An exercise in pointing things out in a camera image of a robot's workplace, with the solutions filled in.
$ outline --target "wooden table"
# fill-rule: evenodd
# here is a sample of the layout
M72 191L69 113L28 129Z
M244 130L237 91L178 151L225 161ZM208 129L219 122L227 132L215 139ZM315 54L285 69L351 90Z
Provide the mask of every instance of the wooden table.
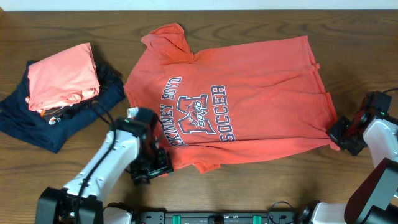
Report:
M145 50L141 37L171 22L183 25L193 52L308 35L339 116L352 116L367 91L398 86L396 11L6 12L0 21L0 100L16 88L27 60L84 42L91 42L95 59L108 62L126 81ZM124 100L111 113L125 116L128 107ZM398 116L398 101L391 114ZM32 223L42 191L71 180L106 132L107 125L97 120L58 154L0 133L0 222ZM352 157L322 147L205 175L187 167L140 187L123 174L108 202L175 211L266 210L279 200L295 207L315 199L346 202L372 170L368 150Z

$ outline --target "t-shirt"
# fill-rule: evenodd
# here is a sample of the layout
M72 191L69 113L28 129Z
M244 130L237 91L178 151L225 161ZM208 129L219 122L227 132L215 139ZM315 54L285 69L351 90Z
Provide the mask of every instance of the t-shirt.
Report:
M31 111L74 105L100 93L90 43L34 63L27 77Z
M154 110L174 169L268 161L332 143L337 120L308 37L190 51L178 24L141 40L147 49L124 89Z

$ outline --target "clothing tag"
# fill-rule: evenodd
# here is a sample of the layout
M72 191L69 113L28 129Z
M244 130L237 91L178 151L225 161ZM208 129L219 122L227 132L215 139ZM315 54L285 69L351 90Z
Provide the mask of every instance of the clothing tag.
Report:
M127 117L133 119L137 115L138 109L139 107L127 109Z
M55 125L56 120L56 118L52 117L49 121L49 125Z

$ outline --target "folded clothes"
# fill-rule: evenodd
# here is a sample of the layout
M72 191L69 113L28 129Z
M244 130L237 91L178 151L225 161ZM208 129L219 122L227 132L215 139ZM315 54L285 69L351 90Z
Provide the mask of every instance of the folded clothes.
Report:
M71 47L30 65L27 77L31 111L73 105L100 91L90 43Z
M90 109L91 100L73 105L63 114L63 119L56 125L49 125L40 114L28 109L25 98L29 96L28 67L34 62L29 61L22 81L17 89L5 100L0 102L0 131L57 153L65 141L79 130L85 128L98 116ZM99 95L94 97L110 110L124 99L123 82L104 65L96 64L96 72L100 83ZM100 114L105 111L96 108Z
M25 98L26 103L29 103L30 101L30 97L26 97ZM40 116L46 121L48 122L49 125L55 125L56 123L61 122L63 115L65 114L65 112L67 110L70 109L70 106L60 106L60 107L56 107L56 108L51 108L48 110L42 110L39 109L37 110L37 112L40 114Z

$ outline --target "folded navy clothing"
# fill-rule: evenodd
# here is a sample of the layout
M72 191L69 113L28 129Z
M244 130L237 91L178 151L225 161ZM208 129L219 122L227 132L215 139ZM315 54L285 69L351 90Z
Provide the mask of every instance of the folded navy clothing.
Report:
M49 125L40 114L28 109L25 98L29 96L28 67L34 61L27 63L26 71L17 89L5 100L0 102L0 131L57 153L66 140L79 130L87 127L98 116L90 108L91 100L73 105L65 112L65 119L56 125ZM93 100L99 101L110 110L124 99L123 82L109 68L96 63L96 71L101 89ZM101 115L105 114L99 106L95 108Z

